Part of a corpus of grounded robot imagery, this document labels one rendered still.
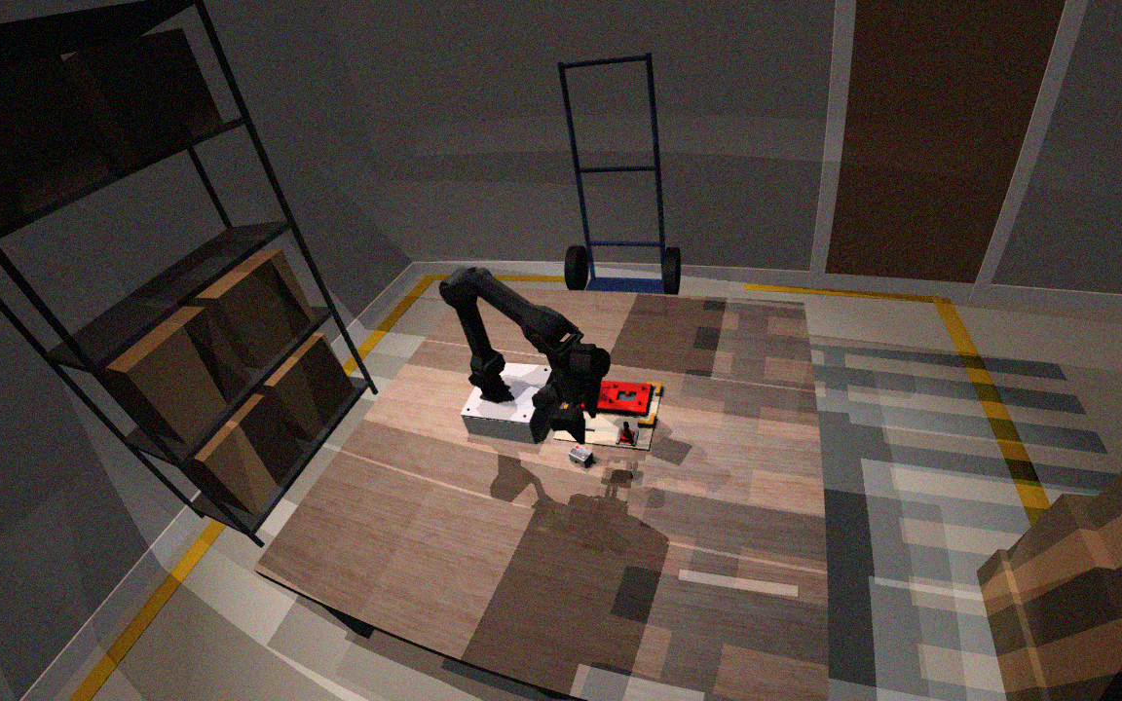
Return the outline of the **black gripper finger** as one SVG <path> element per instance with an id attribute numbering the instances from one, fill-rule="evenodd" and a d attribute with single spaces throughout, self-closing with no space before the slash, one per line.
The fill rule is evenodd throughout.
<path id="1" fill-rule="evenodd" d="M 567 430 L 567 433 L 573 435 L 580 445 L 586 444 L 586 419 L 583 419 L 583 423 L 578 430 Z"/>
<path id="2" fill-rule="evenodd" d="M 591 419 L 596 418 L 597 416 L 598 394 L 600 394 L 600 387 L 601 385 L 595 386 L 594 389 L 590 390 L 589 394 L 586 396 L 586 402 L 583 402 L 583 405 L 586 405 L 586 411 L 589 414 L 589 418 Z"/>

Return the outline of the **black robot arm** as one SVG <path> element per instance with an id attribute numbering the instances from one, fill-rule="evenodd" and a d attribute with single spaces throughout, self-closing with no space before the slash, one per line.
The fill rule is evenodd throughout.
<path id="1" fill-rule="evenodd" d="M 511 389 L 502 379 L 505 361 L 502 353 L 493 350 L 484 320 L 477 308 L 477 298 L 490 303 L 502 314 L 517 323 L 524 336 L 539 353 L 548 356 L 553 376 L 585 376 L 603 379 L 610 371 L 611 357 L 604 348 L 581 345 L 579 328 L 564 315 L 548 306 L 533 305 L 515 290 L 495 279 L 487 268 L 458 268 L 454 274 L 439 284 L 439 292 L 447 305 L 456 308 L 465 336 L 472 351 L 468 378 L 473 387 L 480 387 L 480 398 L 496 404 Z M 564 342 L 558 342 L 569 333 Z M 546 409 L 548 405 L 562 405 L 558 386 L 549 382 L 533 395 L 533 407 Z"/>

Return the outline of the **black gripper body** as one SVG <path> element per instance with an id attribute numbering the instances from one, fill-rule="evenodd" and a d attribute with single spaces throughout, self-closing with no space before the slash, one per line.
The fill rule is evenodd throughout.
<path id="1" fill-rule="evenodd" d="M 567 376 L 553 379 L 554 387 L 558 386 L 561 402 L 567 405 L 565 409 L 557 409 L 555 416 L 549 419 L 549 426 L 553 431 L 578 430 L 583 423 L 583 411 L 580 409 L 586 396 L 595 386 L 600 386 L 603 379 L 589 378 L 585 376 Z"/>

